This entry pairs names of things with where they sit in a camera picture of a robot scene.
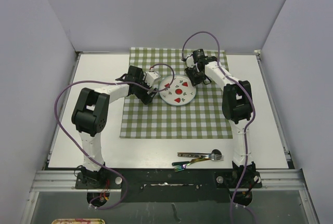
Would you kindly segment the white plate with strawberries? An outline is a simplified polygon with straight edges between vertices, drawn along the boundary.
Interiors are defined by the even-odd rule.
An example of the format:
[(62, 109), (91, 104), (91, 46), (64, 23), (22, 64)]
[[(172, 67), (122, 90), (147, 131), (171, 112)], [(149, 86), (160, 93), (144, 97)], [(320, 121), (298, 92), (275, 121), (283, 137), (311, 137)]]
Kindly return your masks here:
[(161, 99), (171, 106), (184, 106), (190, 103), (196, 95), (196, 88), (189, 78), (184, 75), (176, 75), (171, 84), (172, 76), (165, 77), (159, 84)]

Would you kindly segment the green white checkered tablecloth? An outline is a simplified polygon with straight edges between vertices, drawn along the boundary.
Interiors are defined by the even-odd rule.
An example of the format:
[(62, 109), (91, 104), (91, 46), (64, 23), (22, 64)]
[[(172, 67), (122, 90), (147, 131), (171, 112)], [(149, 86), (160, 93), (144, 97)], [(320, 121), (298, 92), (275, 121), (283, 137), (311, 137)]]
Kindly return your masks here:
[(181, 50), (130, 49), (129, 64), (144, 71), (158, 64), (162, 80), (149, 105), (132, 95), (124, 100), (120, 137), (132, 139), (231, 139), (232, 128), (222, 113), (222, 90), (215, 82), (195, 87), (187, 79)]

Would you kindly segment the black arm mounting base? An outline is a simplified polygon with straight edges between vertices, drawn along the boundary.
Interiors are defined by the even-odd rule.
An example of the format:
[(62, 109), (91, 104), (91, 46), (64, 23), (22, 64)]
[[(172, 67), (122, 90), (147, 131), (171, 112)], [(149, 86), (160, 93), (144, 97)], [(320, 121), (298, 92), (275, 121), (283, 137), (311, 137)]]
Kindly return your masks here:
[(262, 188), (258, 172), (240, 169), (118, 169), (102, 170), (97, 179), (76, 175), (75, 188), (87, 190), (87, 201), (96, 207), (111, 202), (111, 194), (120, 193), (121, 203), (216, 203), (249, 204), (252, 190)]

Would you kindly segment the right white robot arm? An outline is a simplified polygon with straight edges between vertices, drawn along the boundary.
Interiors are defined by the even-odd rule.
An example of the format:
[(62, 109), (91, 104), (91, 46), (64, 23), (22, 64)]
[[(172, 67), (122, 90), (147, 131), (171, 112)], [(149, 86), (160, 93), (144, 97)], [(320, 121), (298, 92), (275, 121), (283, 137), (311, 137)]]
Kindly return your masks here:
[(209, 80), (222, 90), (222, 113), (235, 135), (232, 182), (244, 187), (250, 181), (246, 169), (253, 162), (249, 146), (249, 125), (255, 117), (251, 85), (232, 76), (217, 57), (206, 56), (203, 49), (194, 50), (189, 57), (182, 58), (184, 62), (188, 59), (193, 61), (185, 73), (193, 86)]

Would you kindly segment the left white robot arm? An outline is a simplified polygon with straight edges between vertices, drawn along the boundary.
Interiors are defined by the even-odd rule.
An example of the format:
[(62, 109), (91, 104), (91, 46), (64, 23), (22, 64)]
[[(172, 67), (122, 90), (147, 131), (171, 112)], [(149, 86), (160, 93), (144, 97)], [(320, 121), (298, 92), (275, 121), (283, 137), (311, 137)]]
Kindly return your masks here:
[(97, 89), (83, 88), (80, 91), (71, 120), (79, 132), (82, 148), (87, 153), (81, 173), (92, 187), (100, 188), (106, 182), (101, 167), (105, 162), (100, 138), (107, 123), (109, 104), (130, 95), (135, 95), (145, 105), (151, 103), (157, 93), (153, 85), (159, 78), (157, 72), (144, 72), (131, 65), (127, 73), (115, 80), (114, 85)]

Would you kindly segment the silver fork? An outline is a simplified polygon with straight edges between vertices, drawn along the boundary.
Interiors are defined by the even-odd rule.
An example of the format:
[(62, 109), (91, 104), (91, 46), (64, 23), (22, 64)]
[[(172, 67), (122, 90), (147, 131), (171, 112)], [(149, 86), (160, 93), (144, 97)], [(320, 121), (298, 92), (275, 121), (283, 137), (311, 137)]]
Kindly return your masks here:
[(224, 156), (222, 152), (218, 149), (212, 150), (210, 153), (196, 153), (196, 152), (178, 152), (177, 156), (179, 157), (191, 157), (191, 158), (202, 158), (210, 159), (212, 161), (224, 161)]

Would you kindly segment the iridescent rainbow fork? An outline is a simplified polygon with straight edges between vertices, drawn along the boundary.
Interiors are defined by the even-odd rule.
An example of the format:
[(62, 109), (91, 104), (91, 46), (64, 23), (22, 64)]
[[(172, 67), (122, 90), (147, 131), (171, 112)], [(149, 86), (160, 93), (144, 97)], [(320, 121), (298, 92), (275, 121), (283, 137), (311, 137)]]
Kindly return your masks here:
[(190, 161), (182, 161), (182, 162), (173, 162), (172, 166), (175, 172), (180, 172), (185, 170), (188, 166), (197, 163), (197, 162), (204, 162), (209, 161), (209, 158), (195, 158)]

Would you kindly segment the yellow rimmed tray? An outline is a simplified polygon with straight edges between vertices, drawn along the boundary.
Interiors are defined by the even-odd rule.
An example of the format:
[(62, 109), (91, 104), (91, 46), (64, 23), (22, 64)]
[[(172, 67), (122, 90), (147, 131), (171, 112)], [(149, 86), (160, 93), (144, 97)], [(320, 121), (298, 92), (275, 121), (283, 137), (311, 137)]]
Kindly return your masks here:
[(105, 224), (103, 219), (94, 218), (70, 218), (70, 219), (55, 219), (52, 224)]

